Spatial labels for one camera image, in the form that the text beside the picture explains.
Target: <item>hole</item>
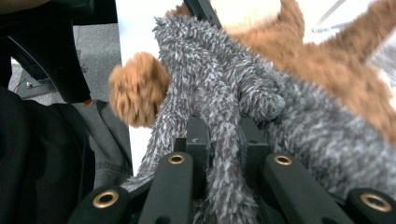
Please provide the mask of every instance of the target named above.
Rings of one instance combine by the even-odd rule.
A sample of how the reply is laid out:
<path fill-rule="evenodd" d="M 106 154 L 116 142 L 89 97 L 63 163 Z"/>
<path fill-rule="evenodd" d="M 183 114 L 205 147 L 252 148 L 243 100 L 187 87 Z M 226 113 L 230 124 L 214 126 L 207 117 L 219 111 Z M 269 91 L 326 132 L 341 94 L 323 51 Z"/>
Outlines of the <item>hole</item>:
<path fill-rule="evenodd" d="M 322 219 L 322 223 L 323 224 L 337 224 L 336 221 L 334 221 L 333 219 L 329 218 L 329 217 L 324 217 Z"/>
<path fill-rule="evenodd" d="M 174 165 L 181 164 L 186 160 L 186 158 L 182 155 L 173 155 L 168 158 L 168 161 Z"/>
<path fill-rule="evenodd" d="M 107 195 L 104 195 L 102 198 L 100 198 L 99 201 L 100 201 L 101 203 L 108 203 L 108 202 L 110 202 L 112 199 L 113 199 L 113 195 L 107 194 Z"/>
<path fill-rule="evenodd" d="M 274 160 L 281 165 L 291 165 L 292 160 L 286 156 L 275 156 Z"/>
<path fill-rule="evenodd" d="M 103 193 L 98 194 L 93 199 L 92 203 L 93 206 L 97 208 L 107 208 L 113 205 L 119 199 L 119 197 L 120 197 L 119 194 L 114 189 L 110 189 Z"/>
<path fill-rule="evenodd" d="M 181 161 L 181 157 L 173 157 L 172 161 L 176 161 L 176 162 Z"/>
<path fill-rule="evenodd" d="M 155 224 L 170 224 L 171 218 L 169 217 L 159 217 L 155 220 Z"/>
<path fill-rule="evenodd" d="M 372 193 L 363 193 L 361 195 L 361 201 L 380 212 L 390 212 L 392 210 L 392 205 L 390 205 L 390 203 L 382 197 Z"/>

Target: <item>gray fabric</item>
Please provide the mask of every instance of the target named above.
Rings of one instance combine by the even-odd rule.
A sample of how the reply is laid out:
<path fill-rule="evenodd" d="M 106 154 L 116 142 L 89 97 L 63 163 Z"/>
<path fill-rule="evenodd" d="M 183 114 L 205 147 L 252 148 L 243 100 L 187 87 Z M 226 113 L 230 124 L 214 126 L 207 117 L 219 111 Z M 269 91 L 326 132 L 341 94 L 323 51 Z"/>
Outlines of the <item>gray fabric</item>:
<path fill-rule="evenodd" d="M 159 159 L 173 150 L 177 137 L 185 137 L 187 119 L 197 110 L 215 151 L 196 223 L 258 222 L 238 158 L 244 145 L 240 112 L 262 121 L 275 151 L 299 159 L 325 189 L 345 196 L 351 188 L 371 187 L 396 197 L 394 148 L 324 91 L 277 72 L 208 23 L 186 17 L 157 23 L 160 57 L 172 81 L 139 173 L 124 188 L 134 190 L 154 176 Z"/>
<path fill-rule="evenodd" d="M 94 187 L 120 185 L 132 173 L 128 127 L 116 118 L 108 103 L 73 104 L 88 127 L 90 147 L 95 154 Z"/>

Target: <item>black leg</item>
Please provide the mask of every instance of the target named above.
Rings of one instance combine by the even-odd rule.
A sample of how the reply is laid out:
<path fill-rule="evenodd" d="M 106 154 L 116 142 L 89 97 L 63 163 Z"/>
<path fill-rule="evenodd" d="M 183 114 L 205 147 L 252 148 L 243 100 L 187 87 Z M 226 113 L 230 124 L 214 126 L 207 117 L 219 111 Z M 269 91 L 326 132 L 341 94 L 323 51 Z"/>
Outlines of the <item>black leg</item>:
<path fill-rule="evenodd" d="M 91 99 L 79 65 L 71 21 L 57 22 L 10 39 L 47 74 L 67 103 Z"/>
<path fill-rule="evenodd" d="M 5 39 L 0 38 L 0 86 L 7 89 L 12 76 L 12 67 L 6 44 Z"/>

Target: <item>metal grommet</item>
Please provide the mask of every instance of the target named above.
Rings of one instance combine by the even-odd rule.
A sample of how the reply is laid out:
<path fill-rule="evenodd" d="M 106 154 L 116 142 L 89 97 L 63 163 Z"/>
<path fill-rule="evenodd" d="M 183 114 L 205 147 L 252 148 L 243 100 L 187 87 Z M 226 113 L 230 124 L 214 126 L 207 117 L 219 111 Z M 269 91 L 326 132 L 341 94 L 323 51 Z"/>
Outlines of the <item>metal grommet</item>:
<path fill-rule="evenodd" d="M 171 156 L 171 157 L 168 158 L 168 161 L 169 161 L 170 163 L 174 164 L 174 165 L 181 164 L 181 163 L 183 163 L 185 160 L 186 160 L 186 158 L 185 158 L 184 156 L 178 155 L 178 154 L 173 155 L 173 156 Z"/>
<path fill-rule="evenodd" d="M 363 193 L 361 195 L 361 200 L 369 207 L 380 211 L 380 212 L 390 212 L 392 210 L 392 205 L 388 203 L 385 199 L 378 195 L 372 193 Z"/>
<path fill-rule="evenodd" d="M 103 193 L 98 194 L 93 199 L 93 206 L 97 208 L 107 208 L 113 205 L 118 199 L 120 195 L 114 189 L 107 190 Z"/>
<path fill-rule="evenodd" d="M 274 160 L 281 165 L 291 165 L 293 161 L 286 156 L 275 156 Z"/>

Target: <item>black fabric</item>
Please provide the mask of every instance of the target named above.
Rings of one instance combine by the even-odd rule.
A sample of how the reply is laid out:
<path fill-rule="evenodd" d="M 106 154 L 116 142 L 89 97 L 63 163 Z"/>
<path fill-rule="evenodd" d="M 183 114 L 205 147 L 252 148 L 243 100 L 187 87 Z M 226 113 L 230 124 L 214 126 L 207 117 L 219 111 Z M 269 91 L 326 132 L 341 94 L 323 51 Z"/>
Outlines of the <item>black fabric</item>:
<path fill-rule="evenodd" d="M 132 175 L 107 102 L 40 105 L 0 87 L 0 223 L 65 223 L 93 188 Z"/>
<path fill-rule="evenodd" d="M 73 21 L 74 25 L 96 25 L 118 23 L 115 0 L 94 0 L 91 16 Z"/>
<path fill-rule="evenodd" d="M 12 75 L 11 55 L 8 53 L 6 43 L 0 38 L 0 86 L 4 88 L 8 88 Z"/>
<path fill-rule="evenodd" d="M 73 106 L 0 87 L 0 223 L 65 223 L 93 187 L 88 142 Z"/>

